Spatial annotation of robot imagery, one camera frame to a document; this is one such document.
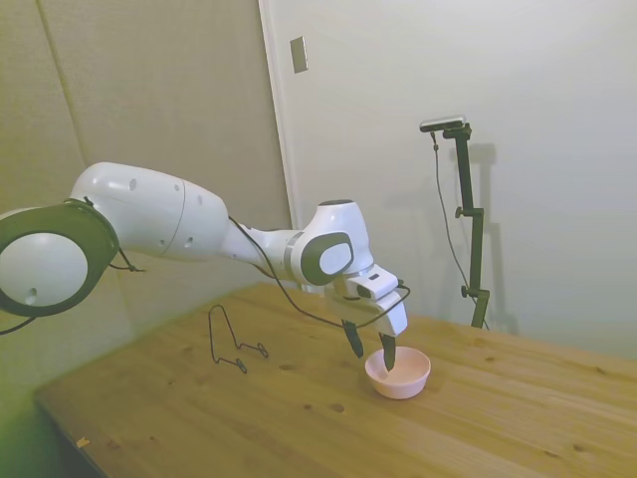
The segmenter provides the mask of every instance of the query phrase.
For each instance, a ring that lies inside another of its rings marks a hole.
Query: beige wall
[[[289,226],[256,0],[0,4],[0,211],[60,202],[99,161],[184,177],[243,222]],[[61,473],[35,387],[260,279],[221,258],[133,258],[149,272],[107,272],[77,308],[0,338],[0,476]],[[0,315],[0,329],[18,322]]]
[[[243,222],[289,226],[256,0],[42,3],[87,163],[175,174]],[[138,330],[260,278],[223,258],[135,261],[149,273],[119,278]]]

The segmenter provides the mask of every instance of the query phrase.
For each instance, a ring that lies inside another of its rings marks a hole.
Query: light switch
[[[295,38],[290,42],[292,51],[292,64],[295,73],[304,72],[308,69],[308,54],[306,53],[306,39],[304,37]]]

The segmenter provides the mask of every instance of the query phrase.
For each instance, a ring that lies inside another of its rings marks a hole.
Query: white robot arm
[[[107,162],[86,169],[62,205],[0,215],[0,309],[26,317],[69,309],[120,249],[179,261],[224,255],[279,280],[331,285],[330,306],[351,323],[381,315],[374,325],[391,337],[407,327],[399,281],[374,264],[355,202],[322,203],[303,230],[260,231],[196,184]]]

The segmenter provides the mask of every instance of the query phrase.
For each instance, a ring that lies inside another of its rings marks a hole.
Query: bowl
[[[397,347],[396,360],[391,371],[385,368],[383,350],[376,351],[367,358],[365,371],[378,393],[402,400],[422,391],[431,371],[431,362],[416,349]]]

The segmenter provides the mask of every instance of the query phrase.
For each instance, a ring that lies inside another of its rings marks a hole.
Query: wood grain
[[[318,296],[291,291],[326,314]],[[273,286],[221,301],[215,365],[202,308],[38,393],[106,476],[635,477],[637,363],[411,317],[399,343],[432,373],[407,401],[376,394],[341,330]],[[366,354],[380,348],[364,331]]]

